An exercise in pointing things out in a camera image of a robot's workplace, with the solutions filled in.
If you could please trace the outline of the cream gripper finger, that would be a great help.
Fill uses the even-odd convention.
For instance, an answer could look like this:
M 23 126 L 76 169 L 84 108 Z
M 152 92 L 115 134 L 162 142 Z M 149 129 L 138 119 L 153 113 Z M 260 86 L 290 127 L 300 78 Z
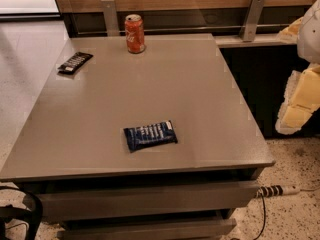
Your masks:
M 293 70 L 284 92 L 275 129 L 291 135 L 300 131 L 320 108 L 320 65 L 311 63 L 303 72 Z
M 295 20 L 288 27 L 284 28 L 277 34 L 279 40 L 296 40 L 299 32 L 299 28 L 302 23 L 302 17 Z

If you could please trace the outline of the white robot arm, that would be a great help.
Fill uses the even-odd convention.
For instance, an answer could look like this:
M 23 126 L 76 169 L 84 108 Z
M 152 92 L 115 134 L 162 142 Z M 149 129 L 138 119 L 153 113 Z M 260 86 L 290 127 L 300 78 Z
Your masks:
M 282 42 L 296 43 L 298 56 L 309 66 L 302 72 L 293 70 L 284 91 L 284 101 L 277 115 L 275 129 L 291 135 L 320 108 L 320 0 L 278 34 Z

